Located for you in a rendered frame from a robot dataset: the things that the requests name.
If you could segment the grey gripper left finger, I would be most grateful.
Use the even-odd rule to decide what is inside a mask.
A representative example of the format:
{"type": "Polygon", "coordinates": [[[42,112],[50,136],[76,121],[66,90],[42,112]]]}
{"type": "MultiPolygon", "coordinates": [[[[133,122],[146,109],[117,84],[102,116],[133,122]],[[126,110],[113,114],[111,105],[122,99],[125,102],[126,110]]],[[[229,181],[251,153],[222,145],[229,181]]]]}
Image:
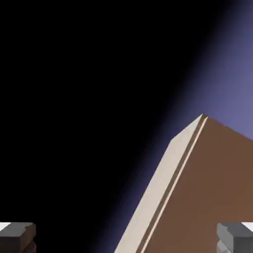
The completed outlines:
{"type": "Polygon", "coordinates": [[[0,222],[0,253],[37,253],[32,222],[0,222]]]}

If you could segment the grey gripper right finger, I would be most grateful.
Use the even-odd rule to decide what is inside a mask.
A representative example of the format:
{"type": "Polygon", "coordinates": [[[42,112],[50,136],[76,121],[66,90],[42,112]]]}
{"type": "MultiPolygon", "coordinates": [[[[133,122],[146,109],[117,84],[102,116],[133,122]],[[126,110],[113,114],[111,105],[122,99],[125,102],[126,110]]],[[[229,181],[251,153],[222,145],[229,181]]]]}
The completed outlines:
{"type": "Polygon", "coordinates": [[[218,223],[216,253],[253,253],[253,222],[218,223]]]}

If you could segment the brown wooden cabinet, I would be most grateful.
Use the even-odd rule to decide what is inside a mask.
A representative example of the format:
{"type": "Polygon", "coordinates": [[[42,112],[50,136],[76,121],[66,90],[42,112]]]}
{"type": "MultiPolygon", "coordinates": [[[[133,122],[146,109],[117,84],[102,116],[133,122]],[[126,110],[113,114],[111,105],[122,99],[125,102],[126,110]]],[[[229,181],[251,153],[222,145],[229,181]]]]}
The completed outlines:
{"type": "Polygon", "coordinates": [[[204,117],[137,253],[216,253],[218,223],[253,222],[253,140],[204,117]]]}

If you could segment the beige drawer front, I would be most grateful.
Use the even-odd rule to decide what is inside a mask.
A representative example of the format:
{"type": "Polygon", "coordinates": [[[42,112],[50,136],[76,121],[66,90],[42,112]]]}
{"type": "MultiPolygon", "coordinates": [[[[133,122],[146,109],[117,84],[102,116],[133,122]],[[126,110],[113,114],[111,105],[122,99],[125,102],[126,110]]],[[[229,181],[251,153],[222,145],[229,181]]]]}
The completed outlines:
{"type": "Polygon", "coordinates": [[[114,253],[137,253],[144,235],[148,232],[155,211],[169,186],[176,168],[190,143],[198,124],[205,117],[199,115],[168,144],[141,200],[136,207],[114,253]]]}

